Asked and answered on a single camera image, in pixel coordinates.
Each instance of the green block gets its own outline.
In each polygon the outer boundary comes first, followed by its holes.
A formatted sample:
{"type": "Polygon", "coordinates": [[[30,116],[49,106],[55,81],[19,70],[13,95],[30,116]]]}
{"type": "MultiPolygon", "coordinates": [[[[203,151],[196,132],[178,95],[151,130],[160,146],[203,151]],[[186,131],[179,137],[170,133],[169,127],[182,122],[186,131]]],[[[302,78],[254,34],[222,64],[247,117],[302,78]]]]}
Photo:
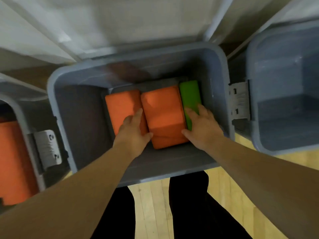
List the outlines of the green block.
{"type": "MultiPolygon", "coordinates": [[[[187,82],[182,82],[179,84],[179,89],[181,93],[181,101],[183,103],[183,108],[189,107],[193,109],[198,114],[197,104],[201,104],[200,92],[197,80],[191,80],[187,82]]],[[[188,130],[192,130],[192,121],[189,116],[185,113],[185,119],[188,130]]]]}

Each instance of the leg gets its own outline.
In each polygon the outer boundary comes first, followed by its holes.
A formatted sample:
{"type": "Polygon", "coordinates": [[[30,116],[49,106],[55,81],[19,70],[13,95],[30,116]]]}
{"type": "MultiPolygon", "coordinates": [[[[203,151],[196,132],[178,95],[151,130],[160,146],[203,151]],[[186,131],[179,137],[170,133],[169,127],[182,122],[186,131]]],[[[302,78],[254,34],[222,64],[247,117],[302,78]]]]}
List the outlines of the leg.
{"type": "Polygon", "coordinates": [[[170,179],[174,238],[251,238],[207,193],[207,188],[208,175],[204,171],[170,179]]]}
{"type": "Polygon", "coordinates": [[[135,237],[135,204],[128,187],[115,189],[91,238],[135,237]]]}

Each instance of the wooden floor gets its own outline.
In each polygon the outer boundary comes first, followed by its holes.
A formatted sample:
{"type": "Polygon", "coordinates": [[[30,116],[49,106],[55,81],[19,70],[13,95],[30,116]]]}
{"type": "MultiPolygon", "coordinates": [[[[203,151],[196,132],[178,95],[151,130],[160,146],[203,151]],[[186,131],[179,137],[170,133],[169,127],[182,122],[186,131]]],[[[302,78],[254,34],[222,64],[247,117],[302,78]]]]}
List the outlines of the wooden floor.
{"type": "MultiPolygon", "coordinates": [[[[253,148],[236,135],[236,141],[253,148]]],[[[278,156],[297,164],[319,169],[319,150],[278,156]]],[[[248,199],[236,182],[221,167],[206,171],[209,194],[218,201],[255,239],[286,238],[248,199]]],[[[135,199],[135,238],[172,239],[173,220],[168,203],[169,178],[129,186],[135,199]]]]}

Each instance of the metal latch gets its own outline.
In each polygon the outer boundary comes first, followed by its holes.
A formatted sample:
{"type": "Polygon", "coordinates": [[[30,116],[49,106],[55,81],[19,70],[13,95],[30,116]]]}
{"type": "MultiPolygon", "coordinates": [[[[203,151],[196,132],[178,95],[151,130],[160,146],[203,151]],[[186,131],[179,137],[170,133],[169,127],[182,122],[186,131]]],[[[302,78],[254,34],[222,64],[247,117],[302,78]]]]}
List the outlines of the metal latch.
{"type": "Polygon", "coordinates": [[[35,132],[34,139],[44,170],[53,165],[62,163],[62,158],[54,131],[45,130],[35,132]]]}
{"type": "Polygon", "coordinates": [[[241,118],[250,120],[248,83],[240,82],[229,85],[229,96],[232,120],[241,118]]]}

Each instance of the hand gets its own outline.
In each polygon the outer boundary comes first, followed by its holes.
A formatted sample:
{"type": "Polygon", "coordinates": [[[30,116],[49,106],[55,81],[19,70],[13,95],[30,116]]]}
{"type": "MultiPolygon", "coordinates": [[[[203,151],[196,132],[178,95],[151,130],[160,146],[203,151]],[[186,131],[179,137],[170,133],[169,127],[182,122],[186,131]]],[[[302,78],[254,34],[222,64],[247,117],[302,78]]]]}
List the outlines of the hand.
{"type": "Polygon", "coordinates": [[[132,159],[141,155],[144,148],[153,136],[149,132],[144,136],[141,135],[139,128],[141,123],[143,109],[140,108],[134,116],[128,116],[124,119],[123,125],[119,129],[119,133],[114,139],[113,147],[127,149],[127,152],[132,155],[132,159]]]}
{"type": "Polygon", "coordinates": [[[196,148],[207,152],[209,146],[224,137],[224,133],[214,118],[213,113],[203,105],[198,104],[199,115],[191,108],[185,108],[185,112],[192,120],[192,131],[182,130],[182,134],[191,141],[196,148]]]}

